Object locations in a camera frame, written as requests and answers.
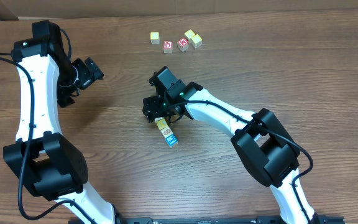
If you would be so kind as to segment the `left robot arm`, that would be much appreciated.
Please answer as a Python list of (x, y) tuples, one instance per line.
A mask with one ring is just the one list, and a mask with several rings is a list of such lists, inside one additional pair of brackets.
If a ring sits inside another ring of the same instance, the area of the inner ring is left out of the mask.
[(82, 153), (60, 128), (58, 108), (103, 72), (91, 58), (71, 61), (61, 28), (48, 21), (32, 24), (31, 39), (14, 44), (11, 57), (21, 82), (21, 115), (16, 141), (3, 158), (19, 179), (19, 190), (70, 209), (81, 223), (115, 223), (114, 206), (90, 184)]

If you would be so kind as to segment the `white block yellow sides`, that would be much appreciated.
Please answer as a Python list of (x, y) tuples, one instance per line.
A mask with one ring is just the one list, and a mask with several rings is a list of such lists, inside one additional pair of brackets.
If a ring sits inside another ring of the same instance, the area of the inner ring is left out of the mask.
[(169, 126), (163, 128), (160, 130), (160, 132), (162, 133), (163, 137), (166, 139), (169, 136), (171, 136), (173, 134), (172, 130), (170, 129)]

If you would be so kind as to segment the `white block blue letter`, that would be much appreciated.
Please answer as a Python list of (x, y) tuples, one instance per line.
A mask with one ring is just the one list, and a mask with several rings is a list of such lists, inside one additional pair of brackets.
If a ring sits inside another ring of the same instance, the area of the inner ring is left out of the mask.
[(171, 134), (169, 136), (167, 136), (165, 138), (166, 142), (167, 142), (167, 145), (169, 147), (174, 147), (178, 144), (178, 139), (176, 138), (176, 136), (174, 134)]

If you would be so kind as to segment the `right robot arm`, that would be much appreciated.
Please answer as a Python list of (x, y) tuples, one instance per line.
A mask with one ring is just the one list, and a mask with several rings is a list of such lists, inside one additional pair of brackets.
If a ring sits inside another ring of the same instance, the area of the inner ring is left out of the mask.
[(270, 110), (231, 106), (195, 82), (184, 84), (168, 67), (155, 72), (149, 83), (156, 94), (143, 100), (148, 122), (186, 116), (226, 134), (247, 172), (272, 191), (280, 209), (275, 223), (344, 223), (343, 217), (318, 215), (309, 205), (300, 178), (312, 170), (313, 160)]

